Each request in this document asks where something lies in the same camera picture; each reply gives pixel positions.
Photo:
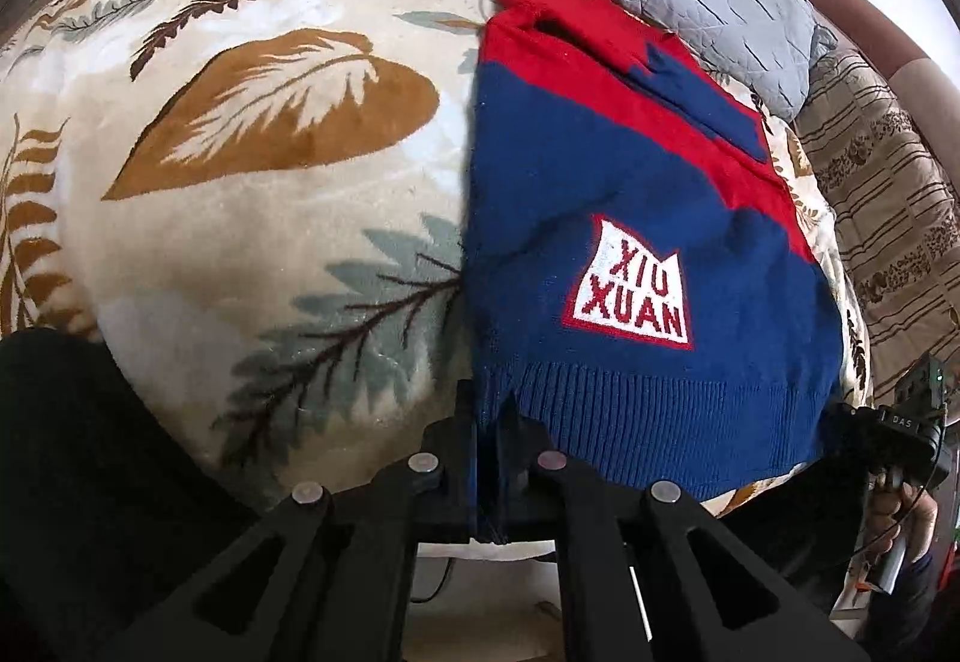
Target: black device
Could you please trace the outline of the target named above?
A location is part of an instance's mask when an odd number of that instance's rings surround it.
[[[885,475],[888,491],[899,491],[904,483],[920,490],[937,488],[950,473],[952,455],[943,448],[944,376],[942,362],[927,352],[896,382],[893,406],[842,406],[844,447],[853,449],[870,473]],[[891,594],[896,587],[909,538],[910,509],[898,515],[904,530],[893,547],[870,569],[866,585],[874,591]]]
[[[512,401],[478,440],[461,382],[421,449],[338,494],[297,486],[102,661],[400,662],[416,544],[472,537],[556,541],[569,662],[868,660],[677,485],[604,482]]]

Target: handle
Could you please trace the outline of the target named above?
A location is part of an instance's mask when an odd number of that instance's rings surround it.
[[[899,467],[891,467],[887,471],[887,489],[899,493],[902,485],[904,485],[904,471]],[[872,591],[887,595],[894,593],[896,579],[899,577],[901,567],[904,566],[907,538],[910,536],[908,532],[907,523],[902,523],[901,531],[894,539],[893,547],[877,560],[877,564],[870,568],[866,583]]]

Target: embroidered logo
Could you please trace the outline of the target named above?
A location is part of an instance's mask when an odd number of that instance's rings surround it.
[[[584,276],[570,291],[566,326],[691,348],[680,254],[661,260],[638,237],[594,216],[600,240]]]

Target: leaf pattern blanket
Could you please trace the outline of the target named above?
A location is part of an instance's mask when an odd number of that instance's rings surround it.
[[[0,53],[0,335],[107,341],[161,424],[248,502],[366,482],[469,373],[464,165],[494,12],[52,0]],[[771,124],[800,183],[803,151]],[[865,344],[813,192],[798,186],[798,215],[848,343]],[[858,362],[841,380],[862,401]]]

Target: red and blue sweater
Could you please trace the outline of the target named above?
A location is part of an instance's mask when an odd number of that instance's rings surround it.
[[[608,480],[699,498],[816,450],[841,324],[760,116],[609,0],[498,0],[464,292],[477,416],[513,393]]]

